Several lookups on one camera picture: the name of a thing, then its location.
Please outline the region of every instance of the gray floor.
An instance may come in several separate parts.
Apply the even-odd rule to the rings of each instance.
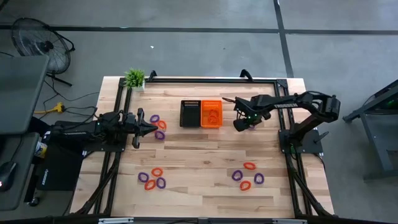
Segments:
[[[280,0],[287,29],[397,29],[398,1]],[[51,25],[130,27],[276,28],[271,0],[11,0],[0,12],[0,23],[34,17]],[[277,34],[198,34],[133,32],[62,32],[76,52],[56,83],[67,98],[98,91],[105,75],[123,75],[129,67],[157,70],[159,75],[235,77],[242,68],[255,77],[286,77]],[[288,35],[290,58],[297,78],[307,89],[336,94],[341,117],[361,106],[378,89],[397,78],[398,36]],[[16,54],[7,30],[0,31],[0,51]],[[37,109],[53,93],[43,87]],[[97,97],[63,101],[67,106],[95,105]],[[60,98],[47,103],[54,106]],[[69,114],[51,114],[44,121],[81,121]],[[326,175],[335,213],[341,217],[398,222],[398,181],[365,184],[364,174],[380,169],[360,121],[341,119],[323,124]],[[48,192],[35,208],[20,205],[0,219],[60,215],[70,192]]]

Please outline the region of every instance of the black fan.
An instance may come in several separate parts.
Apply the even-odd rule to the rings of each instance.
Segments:
[[[12,43],[22,56],[47,55],[49,65],[47,75],[69,86],[72,84],[55,78],[65,72],[70,65],[70,52],[74,44],[42,21],[31,18],[17,19],[11,27]]]

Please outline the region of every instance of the orange container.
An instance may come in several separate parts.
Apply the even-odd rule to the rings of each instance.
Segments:
[[[200,109],[200,124],[203,128],[219,128],[223,125],[221,100],[202,100]]]

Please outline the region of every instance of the wooden table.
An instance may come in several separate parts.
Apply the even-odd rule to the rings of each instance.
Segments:
[[[113,111],[119,78],[104,77],[97,114]],[[303,79],[287,81],[290,94],[305,91]],[[232,124],[236,118],[233,104],[224,101],[221,128],[179,126],[181,100],[220,100],[221,97],[235,96],[250,99],[258,94],[275,95],[274,87],[268,84],[146,83],[145,92],[133,92],[130,112],[135,114],[142,107],[146,121],[151,115],[159,114],[167,122],[166,140],[156,140],[150,133],[141,138],[140,149],[134,149],[132,136],[129,137],[119,167],[112,216],[294,217],[285,157],[279,149],[277,132],[280,127],[276,110],[272,111],[272,118],[257,125],[255,131],[239,133]],[[301,122],[309,112],[294,109],[294,116],[296,122]],[[83,161],[71,212],[78,210],[98,186],[103,157],[103,152],[95,152]],[[325,209],[333,213],[321,162],[314,155],[304,154],[302,157],[308,187]],[[257,165],[255,172],[243,169],[246,161]],[[137,174],[150,173],[154,167],[164,169],[167,187],[145,191],[144,185],[137,181]],[[253,184],[251,190],[242,192],[239,183],[231,179],[236,169],[241,169],[243,179],[251,182],[254,174],[261,172],[265,182]],[[103,207],[107,195],[105,190]],[[301,190],[298,196],[304,211]]]

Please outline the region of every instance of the plastic ring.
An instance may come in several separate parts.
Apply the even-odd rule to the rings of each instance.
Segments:
[[[164,122],[164,121],[158,121],[158,122],[157,122],[157,125],[158,125],[158,127],[162,128],[163,131],[166,131],[166,129],[167,129],[166,122]]]
[[[239,186],[239,188],[242,191],[249,190],[251,188],[251,182],[248,181],[248,180],[244,180],[244,181],[241,182],[241,185]]]
[[[159,184],[160,180],[163,181],[163,186],[161,186]],[[156,186],[160,189],[165,189],[166,188],[166,180],[163,177],[159,177],[158,179],[156,179]]]
[[[156,187],[155,180],[148,180],[148,182],[146,182],[146,183],[145,183],[145,186],[144,186],[145,190],[152,190],[152,189],[154,189],[155,187]]]
[[[152,169],[151,174],[154,175],[155,177],[160,177],[163,175],[163,170],[162,170],[162,168],[155,167]]]
[[[163,131],[155,131],[155,138],[158,140],[164,140],[166,138],[166,135]]]
[[[209,112],[209,115],[218,116],[218,111],[217,111],[217,110],[211,110],[211,111]]]
[[[157,115],[157,114],[152,115],[152,116],[150,117],[150,119],[149,119],[149,121],[150,121],[151,123],[156,123],[156,122],[158,122],[159,120],[160,120],[160,116]]]
[[[240,170],[236,170],[235,172],[232,173],[232,179],[235,181],[240,181],[243,178],[243,173]]]
[[[146,176],[147,178],[146,178],[145,180],[143,180],[143,179],[141,178],[141,175],[144,175],[144,176]],[[139,179],[139,181],[141,181],[142,183],[146,183],[146,182],[148,182],[148,180],[149,180],[149,175],[148,175],[147,173],[145,173],[145,172],[140,172],[140,173],[138,173],[138,179]]]
[[[214,115],[210,115],[209,118],[208,118],[208,120],[209,120],[209,122],[212,123],[212,124],[215,124],[215,123],[218,122],[218,118],[217,118],[216,116],[214,116]]]
[[[260,176],[261,177],[261,181],[257,181],[257,177]],[[264,175],[257,173],[254,175],[254,183],[256,184],[263,184],[264,183]]]
[[[249,170],[255,170],[256,169],[256,165],[252,162],[245,162],[243,164],[244,168],[249,169]]]

